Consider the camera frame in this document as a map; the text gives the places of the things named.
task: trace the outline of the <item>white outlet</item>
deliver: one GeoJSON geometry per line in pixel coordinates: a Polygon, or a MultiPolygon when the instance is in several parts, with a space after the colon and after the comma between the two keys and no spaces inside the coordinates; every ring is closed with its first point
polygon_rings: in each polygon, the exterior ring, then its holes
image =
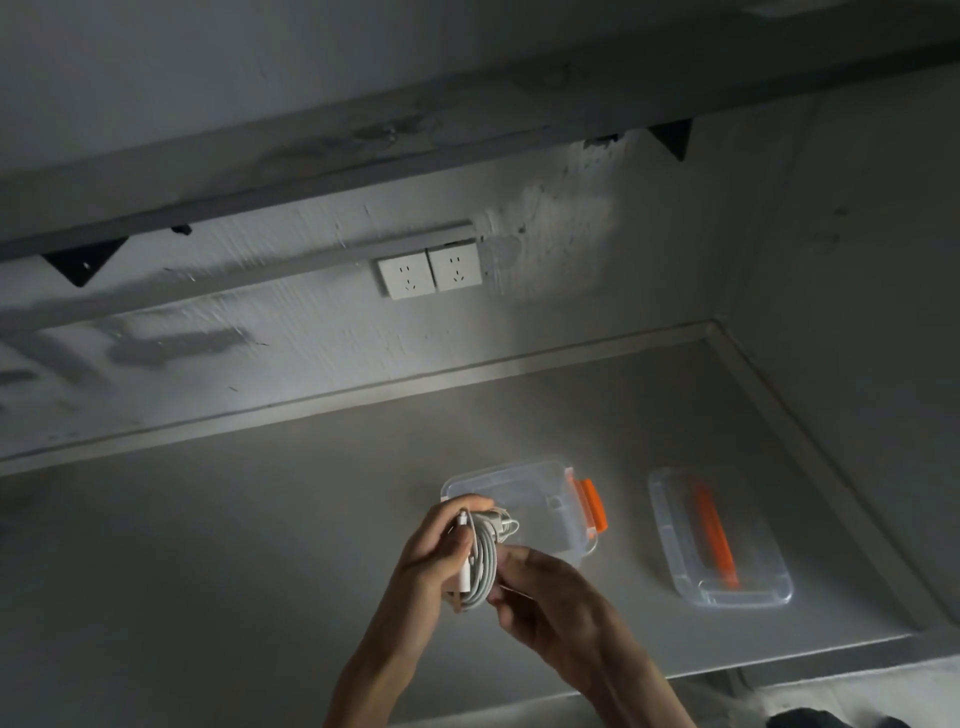
{"type": "Polygon", "coordinates": [[[448,245],[445,248],[430,251],[428,255],[430,255],[430,267],[433,268],[433,278],[437,282],[438,291],[466,288],[483,282],[476,243],[448,245]]]}
{"type": "Polygon", "coordinates": [[[414,296],[437,292],[426,253],[378,260],[377,265],[380,267],[384,285],[387,286],[387,293],[394,300],[411,299],[414,296]]]}

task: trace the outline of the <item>plastic storage box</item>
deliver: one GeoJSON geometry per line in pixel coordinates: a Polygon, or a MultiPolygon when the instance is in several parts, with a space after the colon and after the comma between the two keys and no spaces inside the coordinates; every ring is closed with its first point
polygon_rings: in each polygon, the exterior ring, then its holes
{"type": "Polygon", "coordinates": [[[673,583],[710,607],[786,604],[793,581],[770,526],[736,468],[661,468],[650,499],[673,583]]]}
{"type": "Polygon", "coordinates": [[[580,480],[562,457],[500,465],[452,477],[441,500],[476,493],[493,498],[520,524],[511,544],[529,546],[579,566],[607,528],[593,483],[580,480]]]}

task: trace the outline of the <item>charging cable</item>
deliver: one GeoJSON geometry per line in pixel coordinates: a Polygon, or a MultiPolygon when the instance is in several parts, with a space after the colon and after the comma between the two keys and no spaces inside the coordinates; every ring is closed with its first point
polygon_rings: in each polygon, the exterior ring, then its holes
{"type": "Polygon", "coordinates": [[[453,593],[453,610],[473,609],[487,599],[496,580],[496,545],[502,544],[520,529],[502,508],[457,514],[457,525],[469,525],[473,531],[473,546],[457,577],[457,591],[453,593]]]}

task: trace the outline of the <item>desk surface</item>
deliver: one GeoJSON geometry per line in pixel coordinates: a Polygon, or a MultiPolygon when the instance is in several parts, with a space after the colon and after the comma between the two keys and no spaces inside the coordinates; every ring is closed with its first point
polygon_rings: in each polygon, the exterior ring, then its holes
{"type": "MultiPolygon", "coordinates": [[[[909,634],[909,619],[703,343],[332,412],[0,481],[0,693],[11,724],[322,716],[399,549],[451,475],[561,453],[610,530],[583,571],[670,676],[909,634]],[[654,468],[748,477],[789,605],[674,591],[654,468]]],[[[563,692],[486,608],[447,610],[394,720],[563,692]]]]}

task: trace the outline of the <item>person's right hand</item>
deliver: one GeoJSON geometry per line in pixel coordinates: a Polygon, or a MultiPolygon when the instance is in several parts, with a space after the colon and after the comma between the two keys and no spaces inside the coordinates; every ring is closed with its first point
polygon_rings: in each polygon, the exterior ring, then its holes
{"type": "Polygon", "coordinates": [[[630,629],[579,571],[524,546],[496,547],[487,600],[610,728],[696,728],[630,629]]]}
{"type": "Polygon", "coordinates": [[[497,545],[496,558],[498,583],[487,600],[500,626],[571,688],[594,700],[610,670],[647,662],[611,604],[567,562],[525,546],[497,545]]]}

